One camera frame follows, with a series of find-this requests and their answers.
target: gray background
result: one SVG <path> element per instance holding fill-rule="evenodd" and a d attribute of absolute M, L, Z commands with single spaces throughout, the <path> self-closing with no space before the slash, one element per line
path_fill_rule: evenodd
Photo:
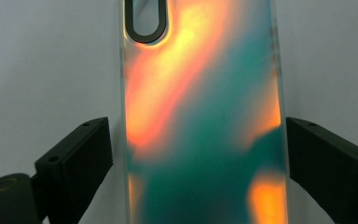
<path fill-rule="evenodd" d="M 276 1 L 286 116 L 358 145 L 358 0 Z M 77 125 L 120 118 L 118 0 L 0 0 L 0 176 Z M 125 223 L 122 151 L 81 223 Z M 333 223 L 294 182 L 292 223 Z"/>

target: iridescent phone case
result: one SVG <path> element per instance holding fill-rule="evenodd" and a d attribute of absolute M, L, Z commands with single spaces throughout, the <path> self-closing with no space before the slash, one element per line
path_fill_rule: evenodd
<path fill-rule="evenodd" d="M 122 4 L 131 223 L 287 223 L 270 1 Z"/>

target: white wall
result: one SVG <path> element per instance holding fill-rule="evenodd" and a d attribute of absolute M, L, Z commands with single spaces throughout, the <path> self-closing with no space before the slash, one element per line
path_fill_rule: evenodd
<path fill-rule="evenodd" d="M 358 0 L 276 0 L 286 116 L 358 145 Z M 0 176 L 120 116 L 117 0 L 0 0 Z M 124 223 L 121 151 L 82 223 Z M 333 223 L 295 183 L 293 222 Z"/>

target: phone case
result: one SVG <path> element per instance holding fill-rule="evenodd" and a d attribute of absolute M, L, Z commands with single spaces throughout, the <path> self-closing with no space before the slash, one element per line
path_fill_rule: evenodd
<path fill-rule="evenodd" d="M 270 1 L 122 4 L 131 223 L 287 223 Z"/>

